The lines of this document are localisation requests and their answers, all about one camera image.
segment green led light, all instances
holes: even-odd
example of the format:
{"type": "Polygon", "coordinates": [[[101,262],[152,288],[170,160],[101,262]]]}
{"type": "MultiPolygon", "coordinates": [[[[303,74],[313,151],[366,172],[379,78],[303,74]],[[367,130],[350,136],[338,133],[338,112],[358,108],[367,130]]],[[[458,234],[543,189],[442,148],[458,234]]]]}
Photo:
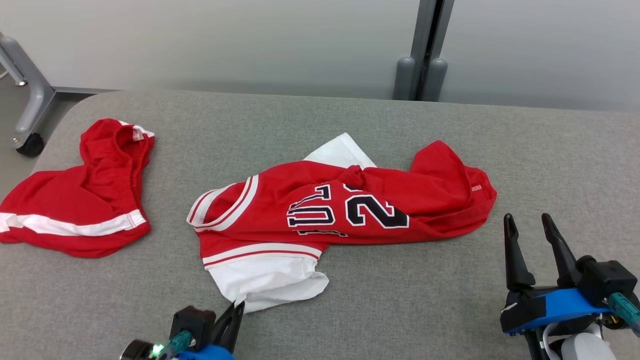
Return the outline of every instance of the green led light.
{"type": "Polygon", "coordinates": [[[164,349],[164,345],[155,344],[153,349],[151,350],[151,355],[153,355],[153,357],[158,357],[160,356],[160,352],[162,352],[163,349],[164,349]]]}

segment red fabric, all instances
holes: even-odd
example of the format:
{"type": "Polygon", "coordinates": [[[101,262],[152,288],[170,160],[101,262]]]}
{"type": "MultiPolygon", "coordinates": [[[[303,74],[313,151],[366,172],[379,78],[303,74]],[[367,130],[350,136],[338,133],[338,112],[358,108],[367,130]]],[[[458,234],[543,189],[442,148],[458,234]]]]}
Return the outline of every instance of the red fabric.
{"type": "MultiPolygon", "coordinates": [[[[196,230],[206,229],[196,232],[201,241],[200,252],[205,265],[241,258],[233,254],[222,260],[207,262],[206,259],[258,243],[294,243],[322,251],[331,244],[377,245],[453,238],[484,224],[497,198],[497,192],[482,170],[465,166],[446,144],[435,142],[416,154],[409,172],[387,168],[361,170],[358,166],[340,168],[311,161],[273,167],[257,176],[257,191],[235,222],[219,231],[207,229],[211,227],[209,224],[236,203],[250,181],[255,180],[250,178],[247,183],[234,184],[219,194],[206,210],[204,224],[193,223],[195,212],[203,206],[204,198],[189,215],[188,221],[196,230]],[[322,185],[329,186],[330,199],[310,199],[293,210],[300,207],[330,207],[334,222],[291,226],[288,219],[292,216],[294,221],[323,217],[318,213],[290,213],[292,205],[310,195],[320,194],[317,187],[322,185]],[[357,190],[350,191],[345,185],[357,190]],[[367,206],[357,207],[359,212],[355,214],[364,216],[365,224],[353,225],[348,218],[347,203],[355,195],[374,197],[389,217],[383,220],[398,227],[385,228],[367,206]],[[390,216],[392,210],[395,218],[390,216]],[[406,215],[406,227],[403,227],[403,218],[398,211],[406,215]],[[334,233],[299,233],[309,230],[334,233]]],[[[227,218],[234,216],[234,213],[232,211],[227,218]]],[[[285,254],[286,251],[260,253],[273,255],[285,254]]]]}
{"type": "MultiPolygon", "coordinates": [[[[84,165],[62,171],[36,172],[21,182],[0,205],[0,217],[42,215],[59,222],[95,225],[139,210],[142,173],[155,137],[114,119],[94,123],[81,136],[84,165]]],[[[0,223],[0,242],[26,242],[81,258],[98,258],[147,234],[147,221],[132,229],[102,236],[58,235],[0,223]]]]}

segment gray fabric surface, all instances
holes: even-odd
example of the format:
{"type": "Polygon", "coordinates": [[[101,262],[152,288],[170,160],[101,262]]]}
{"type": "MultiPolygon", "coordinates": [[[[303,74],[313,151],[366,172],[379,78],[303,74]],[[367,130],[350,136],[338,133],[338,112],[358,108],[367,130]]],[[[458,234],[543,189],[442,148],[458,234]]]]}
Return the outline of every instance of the gray fabric surface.
{"type": "MultiPolygon", "coordinates": [[[[408,169],[443,140],[498,191],[487,224],[453,240],[334,246],[320,296],[245,316],[238,359],[528,359],[500,331],[502,216],[512,212],[538,284],[557,277],[540,214],[576,256],[617,259],[640,274],[640,117],[424,102],[115,92],[84,100],[58,126],[36,170],[81,163],[79,135],[113,117],[156,133],[142,203],[152,232],[102,259],[0,245],[0,358],[118,359],[134,338],[166,341],[172,314],[222,312],[185,217],[207,190],[300,160],[348,132],[381,167],[408,169]]],[[[630,331],[607,332],[619,360],[630,331]]]]}

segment white wall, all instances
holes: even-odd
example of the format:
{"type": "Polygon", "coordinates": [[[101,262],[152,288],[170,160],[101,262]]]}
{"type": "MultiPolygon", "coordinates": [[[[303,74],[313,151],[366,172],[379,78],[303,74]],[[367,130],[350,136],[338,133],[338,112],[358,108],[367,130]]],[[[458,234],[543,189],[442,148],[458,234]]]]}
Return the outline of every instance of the white wall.
{"type": "Polygon", "coordinates": [[[390,98],[419,0],[0,0],[54,87],[390,98]]]}
{"type": "Polygon", "coordinates": [[[640,2],[455,0],[443,102],[640,111],[640,2]]]}

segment chair leg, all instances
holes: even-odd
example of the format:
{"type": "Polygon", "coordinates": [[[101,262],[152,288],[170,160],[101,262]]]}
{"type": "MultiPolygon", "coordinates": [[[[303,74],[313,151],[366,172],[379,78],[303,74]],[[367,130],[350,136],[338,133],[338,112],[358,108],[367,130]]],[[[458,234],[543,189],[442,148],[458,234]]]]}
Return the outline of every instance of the chair leg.
{"type": "Polygon", "coordinates": [[[13,60],[7,55],[7,53],[0,47],[0,64],[6,69],[7,73],[11,75],[13,80],[15,80],[15,84],[17,86],[23,86],[27,84],[27,81],[24,79],[24,76],[18,70],[17,67],[13,64],[13,60]]]}
{"type": "Polygon", "coordinates": [[[17,41],[0,35],[0,48],[16,65],[19,72],[24,75],[23,79],[29,81],[29,102],[15,126],[15,134],[12,138],[12,146],[18,149],[25,144],[38,124],[42,114],[51,103],[55,91],[17,41]]]}

